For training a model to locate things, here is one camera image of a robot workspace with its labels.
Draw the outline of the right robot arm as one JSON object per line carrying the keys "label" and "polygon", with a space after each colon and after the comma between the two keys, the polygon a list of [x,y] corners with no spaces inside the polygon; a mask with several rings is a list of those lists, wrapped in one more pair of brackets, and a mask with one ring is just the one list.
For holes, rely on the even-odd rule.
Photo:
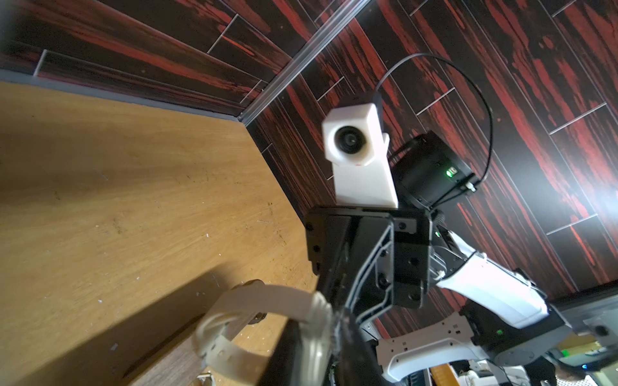
{"label": "right robot arm", "polygon": [[471,248],[439,220],[439,205],[473,190],[473,170],[435,133],[409,141],[394,167],[388,139],[353,126],[325,137],[338,204],[307,215],[307,244],[318,290],[349,322],[375,319],[395,305],[419,308],[437,286],[465,296],[461,310],[409,335],[373,347],[346,330],[352,357],[380,381],[397,382],[426,368],[486,360],[532,370],[548,365],[577,377],[596,363],[572,366],[552,355],[570,326],[519,271]]}

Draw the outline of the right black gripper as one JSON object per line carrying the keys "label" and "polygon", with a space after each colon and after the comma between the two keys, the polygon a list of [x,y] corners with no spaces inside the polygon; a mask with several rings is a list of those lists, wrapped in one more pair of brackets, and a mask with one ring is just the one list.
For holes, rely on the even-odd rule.
{"label": "right black gripper", "polygon": [[304,217],[317,290],[339,313],[331,385],[386,385],[359,325],[391,307],[420,308],[429,290],[431,218],[418,209],[314,207]]}

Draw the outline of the white watch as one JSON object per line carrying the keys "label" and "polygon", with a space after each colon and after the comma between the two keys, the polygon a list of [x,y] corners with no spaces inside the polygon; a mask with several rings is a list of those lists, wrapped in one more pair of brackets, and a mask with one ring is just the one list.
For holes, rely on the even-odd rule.
{"label": "white watch", "polygon": [[319,292],[256,281],[223,293],[192,342],[204,367],[227,384],[321,385],[333,319]]}

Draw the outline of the dark wooden watch stand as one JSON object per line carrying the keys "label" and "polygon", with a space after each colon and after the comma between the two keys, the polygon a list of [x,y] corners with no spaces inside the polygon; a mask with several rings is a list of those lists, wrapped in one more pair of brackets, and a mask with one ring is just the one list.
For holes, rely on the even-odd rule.
{"label": "dark wooden watch stand", "polygon": [[139,360],[122,376],[122,385],[190,385],[204,370],[192,337],[204,314],[191,318]]}

